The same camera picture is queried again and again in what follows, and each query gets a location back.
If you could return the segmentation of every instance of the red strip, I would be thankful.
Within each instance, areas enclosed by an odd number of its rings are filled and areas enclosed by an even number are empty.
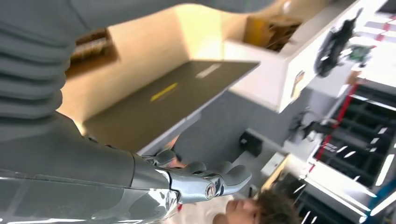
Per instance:
[[[390,19],[396,20],[396,16],[391,16]],[[390,30],[390,24],[389,23],[384,23],[382,29],[384,30],[383,33],[389,31]],[[383,41],[383,39],[385,38],[385,36],[382,35],[383,33],[378,34],[377,37],[375,38],[375,40],[379,41],[379,42]]]
[[[339,126],[339,124],[342,122],[342,119],[345,116],[345,112],[347,111],[349,105],[351,104],[351,100],[352,100],[352,95],[355,94],[356,90],[358,89],[359,85],[357,83],[355,83],[352,88],[349,90],[349,93],[347,95],[347,97],[344,100],[344,104],[342,105],[339,114],[337,116],[337,123],[334,124],[332,127],[333,128],[337,128]],[[327,143],[329,143],[330,139],[332,139],[331,135],[327,135],[325,137],[325,139],[323,140],[323,144],[319,149],[318,155],[316,155],[316,160],[319,161],[320,158],[322,158],[323,152],[325,151],[325,145]],[[311,168],[309,169],[309,173],[313,170],[313,168],[315,167],[315,164],[313,164],[311,166]]]

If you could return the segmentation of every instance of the gray robotic arm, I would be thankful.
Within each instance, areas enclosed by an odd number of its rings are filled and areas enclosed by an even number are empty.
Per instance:
[[[244,167],[164,168],[160,157],[83,138],[56,109],[74,41],[91,30],[182,3],[246,13],[271,2],[1,1],[0,223],[146,223],[167,217],[177,203],[237,192],[250,179]]]

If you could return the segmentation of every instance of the gray floor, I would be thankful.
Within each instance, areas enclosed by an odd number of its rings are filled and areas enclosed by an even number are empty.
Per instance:
[[[335,99],[311,89],[281,114],[249,100],[226,92],[202,112],[202,118],[184,131],[175,146],[184,162],[233,162],[241,154],[238,138],[248,127],[279,145],[289,136],[293,118],[307,106],[320,114],[327,114]]]

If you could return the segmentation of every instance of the robotic hand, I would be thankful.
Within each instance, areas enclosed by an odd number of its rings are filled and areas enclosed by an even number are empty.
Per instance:
[[[148,163],[159,167],[166,167],[175,154],[164,151],[157,156],[143,157]],[[244,187],[251,173],[245,166],[232,167],[230,162],[221,162],[207,168],[201,162],[194,162],[180,169],[165,168],[166,178],[170,180],[170,189],[178,194],[179,203],[195,203],[207,201],[214,197],[238,192]]]

